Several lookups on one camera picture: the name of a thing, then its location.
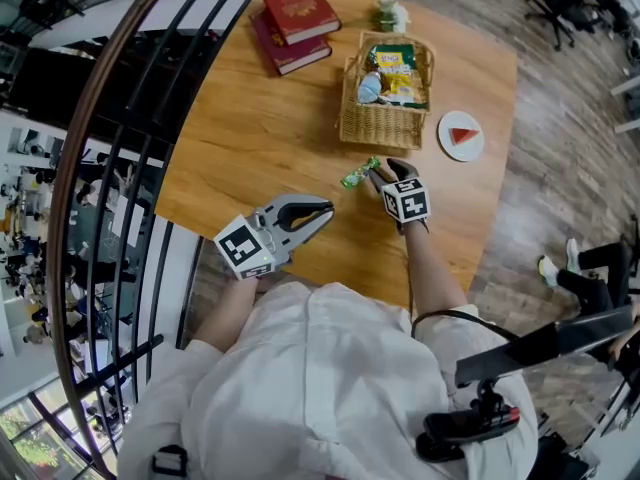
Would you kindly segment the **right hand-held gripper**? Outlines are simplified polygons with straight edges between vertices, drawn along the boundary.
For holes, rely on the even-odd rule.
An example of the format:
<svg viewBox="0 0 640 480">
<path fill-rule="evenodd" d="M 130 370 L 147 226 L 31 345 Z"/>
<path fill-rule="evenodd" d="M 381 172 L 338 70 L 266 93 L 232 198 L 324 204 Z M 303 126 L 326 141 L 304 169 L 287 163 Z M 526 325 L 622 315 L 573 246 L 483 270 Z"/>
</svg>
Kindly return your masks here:
<svg viewBox="0 0 640 480">
<path fill-rule="evenodd" d="M 386 162 L 396 182 L 386 183 L 378 168 L 370 169 L 368 174 L 375 190 L 382 196 L 385 212 L 395 221 L 400 235 L 404 234 L 403 226 L 407 223 L 418 222 L 426 227 L 431 204 L 418 170 L 400 159 L 388 157 Z"/>
</svg>

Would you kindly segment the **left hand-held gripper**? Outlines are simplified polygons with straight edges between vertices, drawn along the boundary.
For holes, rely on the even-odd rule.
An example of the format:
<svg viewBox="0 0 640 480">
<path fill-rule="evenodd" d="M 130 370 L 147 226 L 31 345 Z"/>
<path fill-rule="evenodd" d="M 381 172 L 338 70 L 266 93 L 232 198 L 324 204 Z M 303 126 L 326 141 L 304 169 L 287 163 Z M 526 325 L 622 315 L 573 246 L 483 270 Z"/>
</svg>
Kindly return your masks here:
<svg viewBox="0 0 640 480">
<path fill-rule="evenodd" d="M 214 237 L 214 244 L 238 280 L 258 277 L 289 263 L 292 250 L 307 243 L 333 216 L 333 203 L 327 199 L 283 194 L 237 216 Z M 288 231 L 281 221 L 288 221 Z"/>
</svg>

